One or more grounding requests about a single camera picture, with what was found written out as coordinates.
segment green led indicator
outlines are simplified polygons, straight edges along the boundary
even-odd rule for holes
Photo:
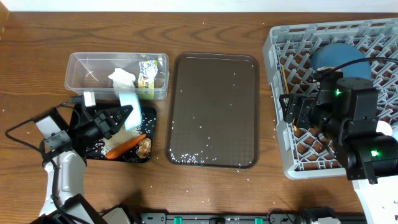
[[[336,96],[340,95],[343,92],[340,92],[339,89],[336,90]]]
[[[373,157],[378,156],[379,152],[377,152],[376,150],[371,151],[371,154]]]

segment clear plastic container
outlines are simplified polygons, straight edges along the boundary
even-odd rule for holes
[[[148,60],[158,61],[154,88],[137,88],[140,74],[139,62]],[[113,81],[108,78],[115,68],[122,68],[136,76],[136,88],[131,90],[136,92],[140,99],[163,100],[167,97],[169,58],[166,54],[73,53],[69,58],[65,88],[79,95],[82,95],[84,91],[92,91],[97,100],[117,100],[118,96],[115,94]]]

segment carrot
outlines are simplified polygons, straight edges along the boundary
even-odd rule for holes
[[[106,158],[107,159],[117,159],[119,156],[123,155],[125,152],[130,150],[132,147],[136,146],[136,144],[138,144],[146,136],[147,136],[147,134],[141,134],[140,136],[138,136],[130,141],[127,141],[127,142],[121,144],[120,146],[110,150],[107,153]]]

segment white backdrop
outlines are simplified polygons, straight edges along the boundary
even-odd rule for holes
[[[10,11],[398,12],[398,0],[0,0]]]

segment white plastic basket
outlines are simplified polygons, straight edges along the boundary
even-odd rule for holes
[[[310,59],[330,43],[355,46],[366,57],[398,58],[398,19],[348,21],[273,27],[262,48],[267,80],[274,95],[277,136],[285,175],[307,179],[345,175],[344,168],[322,149],[315,130],[299,129],[283,121],[279,95],[285,94],[282,65],[290,93],[314,93],[308,79]],[[398,121],[398,66],[392,62],[371,65],[374,86],[379,91],[377,117],[391,124]]]

